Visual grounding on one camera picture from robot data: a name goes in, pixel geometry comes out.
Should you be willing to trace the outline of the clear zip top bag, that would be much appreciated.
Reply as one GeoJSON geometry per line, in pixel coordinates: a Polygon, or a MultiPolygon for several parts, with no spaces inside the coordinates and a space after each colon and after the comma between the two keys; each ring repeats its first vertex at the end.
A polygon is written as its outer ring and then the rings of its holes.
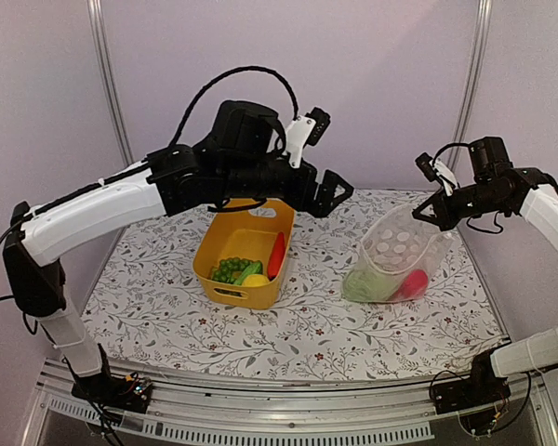
{"type": "MultiPolygon", "coordinates": [[[[412,270],[423,269],[430,284],[453,244],[453,235],[420,223],[412,210],[411,204],[399,205],[374,223],[360,241],[359,257],[351,270],[367,269],[390,276],[399,288],[412,270]]],[[[365,304],[400,303],[391,302],[391,297],[384,303],[365,304]]]]}

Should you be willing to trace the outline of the red toy tomato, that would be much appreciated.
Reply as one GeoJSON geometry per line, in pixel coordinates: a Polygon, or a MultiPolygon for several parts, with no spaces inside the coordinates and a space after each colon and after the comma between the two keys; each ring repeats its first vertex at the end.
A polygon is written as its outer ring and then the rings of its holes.
{"type": "Polygon", "coordinates": [[[404,302],[423,297],[429,285],[429,276],[423,269],[412,270],[391,297],[391,302],[404,302]]]}

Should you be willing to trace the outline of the red toy chili pepper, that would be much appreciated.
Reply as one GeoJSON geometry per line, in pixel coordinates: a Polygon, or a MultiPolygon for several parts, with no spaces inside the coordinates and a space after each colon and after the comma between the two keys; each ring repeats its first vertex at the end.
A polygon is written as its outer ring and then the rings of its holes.
{"type": "Polygon", "coordinates": [[[267,264],[267,276],[270,281],[280,273],[286,255],[286,238],[283,232],[276,235],[271,254],[267,264]]]}

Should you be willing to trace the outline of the green toy apple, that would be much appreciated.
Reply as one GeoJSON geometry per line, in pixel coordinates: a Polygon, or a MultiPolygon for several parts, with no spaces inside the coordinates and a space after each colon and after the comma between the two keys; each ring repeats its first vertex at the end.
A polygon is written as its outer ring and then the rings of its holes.
{"type": "Polygon", "coordinates": [[[342,296],[357,303],[384,303],[398,288],[397,280],[367,269],[353,269],[343,280],[342,296]]]}

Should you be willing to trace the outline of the yellow toy lemon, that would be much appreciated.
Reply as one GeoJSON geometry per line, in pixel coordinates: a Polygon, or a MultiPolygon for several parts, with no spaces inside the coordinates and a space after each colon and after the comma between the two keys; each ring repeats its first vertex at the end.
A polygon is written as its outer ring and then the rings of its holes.
{"type": "Polygon", "coordinates": [[[242,282],[244,287],[261,287],[270,283],[269,278],[264,274],[250,274],[242,282]]]}

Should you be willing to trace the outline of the green toy grape bunch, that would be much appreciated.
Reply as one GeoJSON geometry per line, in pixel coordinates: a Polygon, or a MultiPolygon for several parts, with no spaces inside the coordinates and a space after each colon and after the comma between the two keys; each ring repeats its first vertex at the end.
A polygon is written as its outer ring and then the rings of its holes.
{"type": "Polygon", "coordinates": [[[247,258],[228,257],[221,259],[210,273],[210,279],[214,282],[234,283],[242,272],[251,264],[247,258]]]}

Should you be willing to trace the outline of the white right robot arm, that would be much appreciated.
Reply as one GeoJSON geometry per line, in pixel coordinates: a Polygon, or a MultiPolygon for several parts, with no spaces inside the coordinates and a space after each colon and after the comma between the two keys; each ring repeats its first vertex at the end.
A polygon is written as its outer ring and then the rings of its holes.
{"type": "MultiPolygon", "coordinates": [[[[441,231],[462,220],[486,214],[518,216],[536,230],[558,254],[558,183],[536,167],[517,167],[500,137],[449,143],[434,155],[422,153],[415,164],[439,189],[411,215],[441,231]],[[440,156],[458,148],[469,154],[473,182],[459,185],[440,156]]],[[[483,352],[472,360],[471,378],[462,386],[462,397],[481,405],[498,390],[498,380],[513,374],[545,372],[558,368],[558,325],[516,342],[483,352]]]]}

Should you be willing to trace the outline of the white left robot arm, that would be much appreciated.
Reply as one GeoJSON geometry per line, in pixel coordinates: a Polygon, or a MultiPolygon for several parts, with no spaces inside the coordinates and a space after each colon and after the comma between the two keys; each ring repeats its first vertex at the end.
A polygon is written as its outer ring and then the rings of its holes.
{"type": "Polygon", "coordinates": [[[51,203],[15,207],[3,262],[16,305],[39,321],[98,402],[113,402],[120,386],[79,315],[68,307],[61,256],[142,220],[202,204],[222,212],[232,199],[279,199],[295,211],[328,216],[353,188],[332,171],[319,175],[302,153],[318,142],[329,122],[327,113],[314,109],[282,125],[266,106],[226,100],[196,145],[172,143],[51,203]]]}

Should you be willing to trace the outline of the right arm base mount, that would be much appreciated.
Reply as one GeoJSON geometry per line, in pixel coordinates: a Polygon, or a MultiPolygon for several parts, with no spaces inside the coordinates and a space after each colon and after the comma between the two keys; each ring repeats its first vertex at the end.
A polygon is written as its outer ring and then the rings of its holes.
{"type": "Polygon", "coordinates": [[[492,433],[508,408],[511,390],[507,378],[494,375],[491,348],[473,358],[468,377],[450,371],[438,373],[431,381],[429,397],[438,414],[465,411],[461,427],[474,436],[492,433]]]}

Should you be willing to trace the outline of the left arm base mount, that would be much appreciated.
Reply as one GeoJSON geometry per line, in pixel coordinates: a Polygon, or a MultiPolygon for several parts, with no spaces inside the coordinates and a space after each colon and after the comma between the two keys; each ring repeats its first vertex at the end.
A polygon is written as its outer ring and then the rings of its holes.
{"type": "Polygon", "coordinates": [[[101,366],[96,374],[79,376],[70,364],[74,380],[72,395],[96,405],[120,409],[132,413],[147,413],[153,393],[153,381],[133,372],[126,377],[111,374],[107,355],[98,344],[101,366]]]}

